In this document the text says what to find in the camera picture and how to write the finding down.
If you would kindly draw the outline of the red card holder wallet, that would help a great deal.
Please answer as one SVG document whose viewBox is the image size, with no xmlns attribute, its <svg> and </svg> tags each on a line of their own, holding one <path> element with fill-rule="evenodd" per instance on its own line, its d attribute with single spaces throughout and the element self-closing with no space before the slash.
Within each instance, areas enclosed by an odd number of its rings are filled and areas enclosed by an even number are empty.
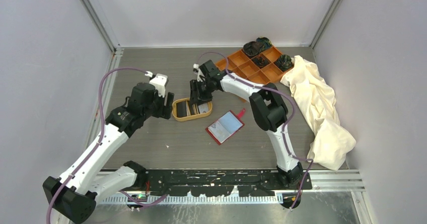
<svg viewBox="0 0 427 224">
<path fill-rule="evenodd" d="M 228 130 L 228 132 L 230 133 L 230 136 L 227 138 L 227 140 L 231 136 L 233 136 L 236 132 L 238 132 L 243 126 L 245 126 L 244 122 L 241 120 L 241 118 L 245 115 L 245 113 L 246 113 L 246 109 L 245 108 L 243 108 L 238 114 L 235 114 L 233 111 L 230 110 L 230 111 L 228 111 L 227 113 L 225 113 L 223 116 L 221 116 L 219 119 L 217 119 L 215 121 L 215 122 L 221 123 Z M 218 145 L 223 144 L 225 141 L 223 143 L 219 143 L 214 138 L 214 136 L 208 131 L 208 127 L 205 130 L 209 134 L 209 136 L 211 136 L 211 138 Z"/>
</svg>

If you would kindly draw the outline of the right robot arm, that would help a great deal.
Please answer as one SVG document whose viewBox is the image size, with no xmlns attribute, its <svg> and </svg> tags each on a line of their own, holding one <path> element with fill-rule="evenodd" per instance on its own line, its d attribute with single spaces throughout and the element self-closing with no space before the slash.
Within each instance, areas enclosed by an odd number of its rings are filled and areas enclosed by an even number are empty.
<svg viewBox="0 0 427 224">
<path fill-rule="evenodd" d="M 306 174 L 295 156 L 288 133 L 288 108 L 275 84 L 251 82 L 234 72 L 219 70 L 211 60 L 194 64 L 193 71 L 197 79 L 190 81 L 191 104 L 212 101 L 214 91 L 231 93 L 249 102 L 256 124 L 272 143 L 281 186 L 292 189 L 304 180 Z"/>
</svg>

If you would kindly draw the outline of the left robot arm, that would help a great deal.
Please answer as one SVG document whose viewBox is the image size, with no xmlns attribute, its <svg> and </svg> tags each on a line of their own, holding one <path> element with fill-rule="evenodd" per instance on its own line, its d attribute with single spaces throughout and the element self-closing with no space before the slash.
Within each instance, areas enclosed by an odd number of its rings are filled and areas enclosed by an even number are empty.
<svg viewBox="0 0 427 224">
<path fill-rule="evenodd" d="M 42 187 L 52 209 L 74 223 L 84 223 L 105 198 L 125 189 L 147 186 L 146 169 L 128 161 L 115 172 L 95 180 L 102 167 L 149 117 L 170 119 L 174 94 L 149 83 L 138 83 L 125 103 L 113 109 L 104 129 L 60 177 L 47 177 Z"/>
</svg>

